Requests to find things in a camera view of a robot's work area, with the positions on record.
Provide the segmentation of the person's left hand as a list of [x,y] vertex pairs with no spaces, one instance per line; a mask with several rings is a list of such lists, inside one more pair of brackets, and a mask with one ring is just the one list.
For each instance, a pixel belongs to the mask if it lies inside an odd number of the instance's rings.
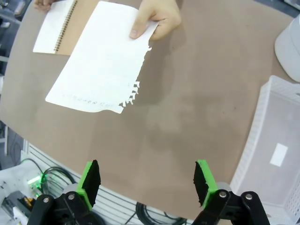
[[154,21],[158,25],[150,40],[164,38],[181,24],[180,10],[175,0],[143,0],[139,6],[135,22],[129,37],[139,38],[145,31],[148,22]]

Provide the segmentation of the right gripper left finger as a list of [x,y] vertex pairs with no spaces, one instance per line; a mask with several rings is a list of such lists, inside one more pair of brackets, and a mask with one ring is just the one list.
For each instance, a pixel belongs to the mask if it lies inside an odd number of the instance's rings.
[[98,162],[86,164],[75,191],[54,198],[40,195],[32,208],[29,225],[100,225],[101,220],[92,213],[101,184]]

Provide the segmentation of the person's right hand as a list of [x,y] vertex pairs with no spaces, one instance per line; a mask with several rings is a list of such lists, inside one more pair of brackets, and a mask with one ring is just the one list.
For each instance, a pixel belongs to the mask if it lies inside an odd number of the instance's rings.
[[33,0],[34,8],[39,11],[47,12],[51,9],[51,5],[55,0]]

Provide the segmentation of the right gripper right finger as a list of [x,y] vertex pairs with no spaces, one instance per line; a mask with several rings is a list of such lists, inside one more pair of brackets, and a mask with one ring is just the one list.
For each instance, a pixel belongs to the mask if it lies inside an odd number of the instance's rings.
[[247,191],[240,196],[219,189],[206,160],[195,162],[193,179],[202,211],[194,225],[217,225],[228,220],[233,225],[268,225],[267,214],[256,192]]

